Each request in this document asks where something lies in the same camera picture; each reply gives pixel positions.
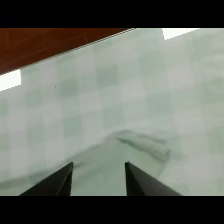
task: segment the wooden floor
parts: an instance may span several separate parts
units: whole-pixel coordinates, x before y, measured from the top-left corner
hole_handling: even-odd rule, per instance
[[[128,28],[0,28],[0,74]]]

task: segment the checkered tablecloth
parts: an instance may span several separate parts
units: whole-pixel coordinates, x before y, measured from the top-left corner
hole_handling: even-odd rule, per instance
[[[135,29],[21,69],[21,86],[0,93],[0,193],[130,129],[176,155],[164,182],[223,195],[223,40],[223,29],[170,40]]]

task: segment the gingham fabric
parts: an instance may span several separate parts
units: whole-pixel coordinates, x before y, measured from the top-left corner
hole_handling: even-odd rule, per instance
[[[130,129],[176,153],[165,183],[223,195],[223,40],[223,29],[170,40],[161,28],[135,29],[21,69],[21,86],[0,92],[0,182]]]

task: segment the light green cloth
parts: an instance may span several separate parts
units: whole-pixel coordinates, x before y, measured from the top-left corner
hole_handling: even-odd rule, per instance
[[[168,158],[169,150],[157,139],[131,131],[115,133],[70,158],[68,162],[74,162],[72,195],[126,195],[125,162],[130,161],[145,172],[158,177]],[[0,193],[5,191],[4,195],[18,195],[60,167],[35,174],[32,178],[1,184]]]

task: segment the folded cloth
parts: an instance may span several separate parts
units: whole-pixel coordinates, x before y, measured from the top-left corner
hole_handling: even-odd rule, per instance
[[[74,163],[71,195],[126,195],[125,162],[157,178],[168,159],[169,149],[164,142],[132,131],[117,132],[66,161]],[[32,178],[0,184],[0,194],[19,195],[64,165],[66,163],[42,174],[33,174]]]

